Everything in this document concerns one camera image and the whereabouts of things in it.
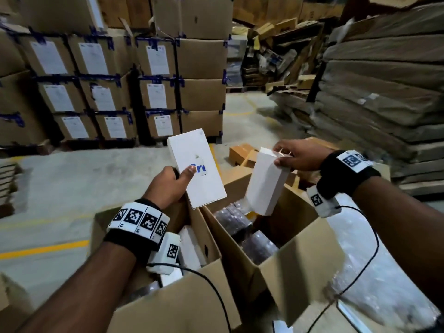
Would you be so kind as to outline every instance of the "hand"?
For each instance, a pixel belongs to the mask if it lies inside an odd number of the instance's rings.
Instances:
[[[297,170],[319,170],[321,163],[333,151],[310,140],[280,140],[273,150],[292,153],[292,157],[280,157],[274,161],[276,166]]]
[[[151,181],[142,198],[150,200],[163,210],[180,200],[195,173],[196,167],[189,166],[180,174],[179,179],[176,179],[173,167],[166,166]]]

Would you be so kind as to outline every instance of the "person's left hand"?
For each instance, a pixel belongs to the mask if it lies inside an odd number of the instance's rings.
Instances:
[[[179,179],[176,179],[173,167],[166,166],[151,181],[142,198],[150,200],[163,210],[180,200],[195,173],[196,167],[188,166],[180,174]]]

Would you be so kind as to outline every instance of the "black cable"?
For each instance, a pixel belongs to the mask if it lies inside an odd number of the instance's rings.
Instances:
[[[364,216],[365,217],[365,215],[364,215],[364,213],[362,212],[362,211],[360,211],[358,208],[355,208],[355,207],[351,207],[351,206],[338,206],[338,207],[335,207],[336,209],[339,209],[339,208],[350,208],[350,209],[353,209],[353,210],[356,210],[356,211],[358,211],[358,212],[360,212],[361,214],[362,214],[362,216]],[[370,265],[370,263],[372,262],[372,260],[376,257],[376,255],[377,255],[377,253],[378,253],[378,250],[379,250],[379,239],[378,239],[378,235],[377,235],[377,233],[376,233],[376,231],[373,229],[373,227],[370,225],[370,227],[372,228],[372,230],[373,230],[373,233],[375,234],[375,238],[376,238],[376,250],[375,250],[375,253],[373,254],[373,256],[372,257],[370,257],[370,259],[369,259],[369,261],[367,262],[367,264],[365,264],[364,265],[364,267],[362,268],[362,270],[360,271],[360,273],[358,273],[358,275],[355,277],[355,279],[345,288],[345,289],[343,289],[339,294],[337,294],[336,296],[334,296],[333,297],[333,300],[331,301],[331,302],[329,302],[329,304],[322,310],[322,312],[321,313],[319,313],[319,315],[316,317],[316,319],[313,321],[313,324],[311,324],[311,326],[310,326],[310,328],[308,329],[308,331],[307,331],[307,333],[309,333],[312,329],[313,329],[313,327],[314,327],[314,325],[316,325],[316,323],[318,322],[318,320],[322,317],[322,315],[329,309],[329,307],[331,306],[331,305],[333,305],[335,302],[336,302],[336,300],[337,299],[339,299],[339,297],[341,297],[345,292],[347,292],[352,286],[353,286],[353,284],[354,283],[356,283],[356,281],[358,280],[358,278],[364,273],[364,271],[365,271],[365,269]]]
[[[226,319],[226,325],[228,326],[228,331],[231,332],[231,326],[230,326],[230,320],[228,319],[228,314],[226,312],[226,308],[225,308],[225,304],[223,303],[222,297],[219,294],[219,292],[217,291],[216,287],[213,285],[213,283],[207,278],[207,276],[201,274],[200,272],[194,271],[190,268],[186,268],[184,266],[180,266],[180,265],[176,265],[176,264],[169,264],[169,263],[149,263],[147,264],[147,266],[149,267],[153,267],[153,266],[171,266],[173,268],[180,268],[182,270],[188,271],[188,272],[192,272],[193,274],[197,274],[198,276],[202,277],[204,280],[206,280],[208,282],[208,284],[213,288],[213,290],[215,291],[217,297],[219,298],[219,301],[221,302],[222,308],[223,308],[223,312],[225,314],[225,319]]]

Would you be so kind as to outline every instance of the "person's right hand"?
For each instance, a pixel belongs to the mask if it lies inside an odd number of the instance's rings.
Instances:
[[[310,140],[280,140],[274,147],[276,152],[289,154],[274,161],[276,166],[290,167],[296,170],[319,170],[321,163],[333,151]]]

